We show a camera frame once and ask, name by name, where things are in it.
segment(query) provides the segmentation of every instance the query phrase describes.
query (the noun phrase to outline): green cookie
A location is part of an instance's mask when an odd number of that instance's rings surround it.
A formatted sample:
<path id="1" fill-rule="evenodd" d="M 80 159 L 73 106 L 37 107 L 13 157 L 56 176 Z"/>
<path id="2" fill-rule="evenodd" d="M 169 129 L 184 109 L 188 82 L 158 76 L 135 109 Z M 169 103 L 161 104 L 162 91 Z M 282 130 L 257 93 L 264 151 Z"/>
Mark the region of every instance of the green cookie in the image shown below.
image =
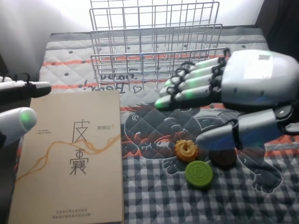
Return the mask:
<path id="1" fill-rule="evenodd" d="M 196 188 L 204 189 L 210 186 L 213 180 L 211 167 L 203 161 L 193 161 L 185 171 L 186 180 Z"/>

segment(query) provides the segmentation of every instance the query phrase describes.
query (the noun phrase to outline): beige book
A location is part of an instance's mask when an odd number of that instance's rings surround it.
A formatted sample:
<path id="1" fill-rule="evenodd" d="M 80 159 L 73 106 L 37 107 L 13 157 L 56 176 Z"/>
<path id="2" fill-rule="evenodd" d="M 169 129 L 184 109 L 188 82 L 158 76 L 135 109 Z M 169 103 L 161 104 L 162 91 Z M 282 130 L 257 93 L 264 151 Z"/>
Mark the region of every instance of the beige book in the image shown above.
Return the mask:
<path id="1" fill-rule="evenodd" d="M 118 91 L 31 100 L 8 224 L 123 222 Z"/>

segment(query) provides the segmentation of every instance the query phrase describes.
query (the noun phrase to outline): cartoon character print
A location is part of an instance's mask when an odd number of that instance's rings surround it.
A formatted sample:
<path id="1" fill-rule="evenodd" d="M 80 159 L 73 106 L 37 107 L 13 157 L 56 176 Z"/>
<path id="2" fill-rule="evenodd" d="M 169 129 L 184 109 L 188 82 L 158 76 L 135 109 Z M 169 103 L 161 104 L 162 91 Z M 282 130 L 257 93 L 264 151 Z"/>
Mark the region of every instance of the cartoon character print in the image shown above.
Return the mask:
<path id="1" fill-rule="evenodd" d="M 177 140 L 195 141 L 196 137 L 223 125 L 239 114 L 226 109 L 192 108 L 160 112 L 154 103 L 129 107 L 121 121 L 122 155 L 139 155 L 147 159 L 163 159 L 166 172 L 173 175 L 185 171 L 187 163 L 174 154 Z M 280 172 L 264 160 L 264 146 L 238 151 L 239 160 L 254 173 L 253 187 L 271 193 L 282 180 Z M 200 153 L 200 160 L 208 161 L 208 153 Z"/>

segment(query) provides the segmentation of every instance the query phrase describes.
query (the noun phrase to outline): robotic hand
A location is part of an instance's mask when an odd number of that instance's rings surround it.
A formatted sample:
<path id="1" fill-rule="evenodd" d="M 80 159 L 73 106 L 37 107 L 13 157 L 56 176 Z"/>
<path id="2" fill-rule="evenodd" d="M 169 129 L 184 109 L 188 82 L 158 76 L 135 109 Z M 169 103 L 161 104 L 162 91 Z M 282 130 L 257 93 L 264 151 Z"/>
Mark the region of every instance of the robotic hand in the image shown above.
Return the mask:
<path id="1" fill-rule="evenodd" d="M 27 98 L 37 98 L 51 92 L 47 82 L 13 81 L 0 77 L 0 105 Z M 0 147 L 18 140 L 36 124 L 36 113 L 28 107 L 20 107 L 0 113 Z"/>
<path id="2" fill-rule="evenodd" d="M 205 150 L 257 146 L 294 131 L 299 118 L 299 64 L 287 55 L 242 50 L 194 64 L 185 62 L 165 83 L 155 107 L 174 110 L 223 103 L 244 112 L 238 119 L 200 134 Z"/>

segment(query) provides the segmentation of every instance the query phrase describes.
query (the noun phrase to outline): cartoon paw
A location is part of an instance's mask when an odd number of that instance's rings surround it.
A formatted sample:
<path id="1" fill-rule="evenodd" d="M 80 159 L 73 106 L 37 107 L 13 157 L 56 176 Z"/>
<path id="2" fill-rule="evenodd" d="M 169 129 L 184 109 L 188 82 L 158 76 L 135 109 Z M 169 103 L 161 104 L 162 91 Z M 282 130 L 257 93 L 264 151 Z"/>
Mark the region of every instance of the cartoon paw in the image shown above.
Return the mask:
<path id="1" fill-rule="evenodd" d="M 271 193 L 281 183 L 281 180 L 282 177 L 278 170 L 270 172 L 265 169 L 257 169 L 252 186 L 258 191 Z"/>
<path id="2" fill-rule="evenodd" d="M 163 160 L 163 168 L 170 175 L 185 171 L 187 165 L 188 163 L 178 160 L 177 157 Z"/>

